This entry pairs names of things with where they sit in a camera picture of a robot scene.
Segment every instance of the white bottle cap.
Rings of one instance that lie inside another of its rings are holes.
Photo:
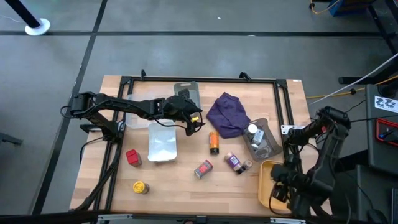
[[[257,132],[258,128],[255,124],[250,124],[248,127],[248,131],[250,134],[255,134]]]

